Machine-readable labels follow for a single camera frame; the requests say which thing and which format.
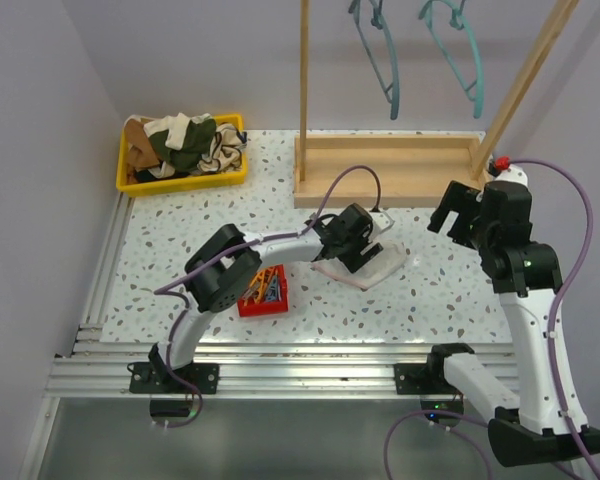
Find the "white pink-trimmed underwear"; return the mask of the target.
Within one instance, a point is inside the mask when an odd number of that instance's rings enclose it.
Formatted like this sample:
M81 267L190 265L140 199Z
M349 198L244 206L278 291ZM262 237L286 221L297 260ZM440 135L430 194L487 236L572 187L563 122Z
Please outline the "white pink-trimmed underwear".
M311 266L331 280L366 291L389 278L407 262L403 242L381 242L380 245L382 251L355 273L349 272L337 259L314 262Z

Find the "grey-blue clothes hanger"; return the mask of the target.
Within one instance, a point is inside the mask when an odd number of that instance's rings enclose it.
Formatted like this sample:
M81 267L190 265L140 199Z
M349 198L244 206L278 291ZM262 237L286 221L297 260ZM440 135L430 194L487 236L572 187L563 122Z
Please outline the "grey-blue clothes hanger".
M397 51L383 1L353 0L348 13L358 33L361 45L388 103L389 118L396 120L401 105L400 75Z

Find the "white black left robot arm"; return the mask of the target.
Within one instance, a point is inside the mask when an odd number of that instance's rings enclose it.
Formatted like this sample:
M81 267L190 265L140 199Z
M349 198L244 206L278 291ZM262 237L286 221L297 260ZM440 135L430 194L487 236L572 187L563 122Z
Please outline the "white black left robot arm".
M338 214L316 213L293 231L250 233L234 224L222 226L189 259L183 277L154 291L180 298L184 310L166 342L150 351L153 381L169 393L191 383L194 351L209 324L239 300L258 272L335 259L347 272L358 273L382 252L376 237L392 226L386 213L356 203Z

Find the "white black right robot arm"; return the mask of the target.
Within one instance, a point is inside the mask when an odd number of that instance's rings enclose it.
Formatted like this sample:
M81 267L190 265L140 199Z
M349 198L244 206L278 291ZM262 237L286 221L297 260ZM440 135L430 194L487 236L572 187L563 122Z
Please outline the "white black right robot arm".
M496 180L477 190L453 181L428 226L438 232L456 213L449 237L478 252L510 329L519 391L505 387L464 343L434 346L425 379L434 391L454 388L470 399L505 467L600 454L600 429L579 404L560 336L559 261L551 246L532 240L531 206L521 183Z

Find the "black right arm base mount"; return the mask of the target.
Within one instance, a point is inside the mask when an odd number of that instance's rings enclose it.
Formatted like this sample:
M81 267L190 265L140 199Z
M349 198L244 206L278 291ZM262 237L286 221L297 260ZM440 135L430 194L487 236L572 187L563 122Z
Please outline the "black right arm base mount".
M466 343L434 345L424 363L393 365L394 384L398 395L454 395L460 391L444 378L445 360L456 354L474 354Z

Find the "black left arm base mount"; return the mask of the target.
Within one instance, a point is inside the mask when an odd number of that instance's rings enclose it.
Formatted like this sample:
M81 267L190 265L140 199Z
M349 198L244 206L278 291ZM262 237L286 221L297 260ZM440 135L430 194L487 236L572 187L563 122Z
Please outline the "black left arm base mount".
M220 379L217 363L191 361L169 372L157 345L150 350L147 361L129 363L127 371L131 375L129 391L132 394L192 393L192 386L202 394L215 394Z

